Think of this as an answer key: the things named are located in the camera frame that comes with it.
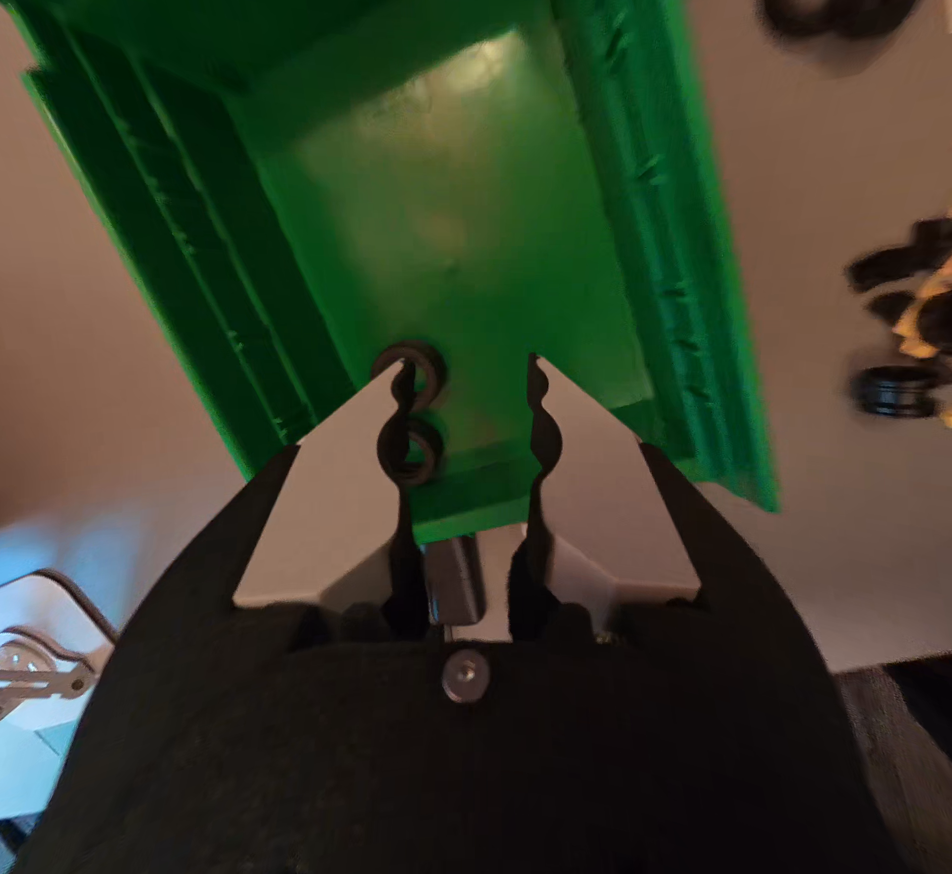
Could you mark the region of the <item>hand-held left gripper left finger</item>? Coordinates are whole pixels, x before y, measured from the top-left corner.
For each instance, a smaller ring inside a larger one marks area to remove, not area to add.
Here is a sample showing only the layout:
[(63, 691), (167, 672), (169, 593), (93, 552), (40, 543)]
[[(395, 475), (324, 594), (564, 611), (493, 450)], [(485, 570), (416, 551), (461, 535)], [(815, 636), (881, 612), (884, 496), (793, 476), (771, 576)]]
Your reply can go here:
[(396, 359), (300, 440), (233, 594), (235, 606), (379, 613), (392, 637), (427, 633), (422, 553), (402, 479), (420, 359)]

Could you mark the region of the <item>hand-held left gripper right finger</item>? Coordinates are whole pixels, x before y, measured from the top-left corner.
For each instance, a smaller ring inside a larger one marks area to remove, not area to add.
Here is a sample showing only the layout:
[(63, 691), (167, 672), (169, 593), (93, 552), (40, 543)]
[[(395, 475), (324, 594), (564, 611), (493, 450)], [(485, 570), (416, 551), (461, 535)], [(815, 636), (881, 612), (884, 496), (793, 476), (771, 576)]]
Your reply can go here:
[(509, 569), (509, 635), (536, 640), (563, 606), (595, 633), (625, 606), (691, 603), (701, 581), (639, 437), (552, 362), (531, 354), (530, 487)]

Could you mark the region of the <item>green plastic bin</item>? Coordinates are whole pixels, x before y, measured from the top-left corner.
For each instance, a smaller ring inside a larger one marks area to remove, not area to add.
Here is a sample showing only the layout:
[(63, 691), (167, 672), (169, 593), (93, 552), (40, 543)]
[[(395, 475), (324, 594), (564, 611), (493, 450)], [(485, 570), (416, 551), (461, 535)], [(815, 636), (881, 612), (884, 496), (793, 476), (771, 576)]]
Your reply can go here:
[(779, 510), (683, 0), (2, 0), (246, 476), (427, 342), (420, 543), (523, 520), (530, 353)]

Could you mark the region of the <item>wooden document stand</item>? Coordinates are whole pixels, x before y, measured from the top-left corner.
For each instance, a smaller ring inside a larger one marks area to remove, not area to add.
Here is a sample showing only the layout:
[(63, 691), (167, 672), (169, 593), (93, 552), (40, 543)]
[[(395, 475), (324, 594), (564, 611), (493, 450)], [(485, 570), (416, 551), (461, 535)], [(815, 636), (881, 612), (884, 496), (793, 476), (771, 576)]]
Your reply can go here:
[(1, 587), (1, 817), (41, 812), (116, 642), (81, 590), (54, 572)]

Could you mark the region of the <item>pile of yellow black pieces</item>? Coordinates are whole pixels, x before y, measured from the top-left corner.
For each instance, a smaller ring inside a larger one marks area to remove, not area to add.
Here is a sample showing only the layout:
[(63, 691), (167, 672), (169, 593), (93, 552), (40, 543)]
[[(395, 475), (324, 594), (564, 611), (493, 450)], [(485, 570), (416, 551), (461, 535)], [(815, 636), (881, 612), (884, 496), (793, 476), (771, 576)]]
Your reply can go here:
[[(889, 333), (887, 356), (867, 368), (923, 366), (934, 369), (939, 376), (939, 386), (934, 392), (937, 414), (929, 419), (939, 420), (950, 429), (950, 212), (915, 222), (904, 243), (875, 250), (852, 261), (845, 274), (856, 294), (868, 296), (865, 310), (883, 323)], [(863, 369), (866, 368), (851, 370), (849, 395), (851, 380)]]

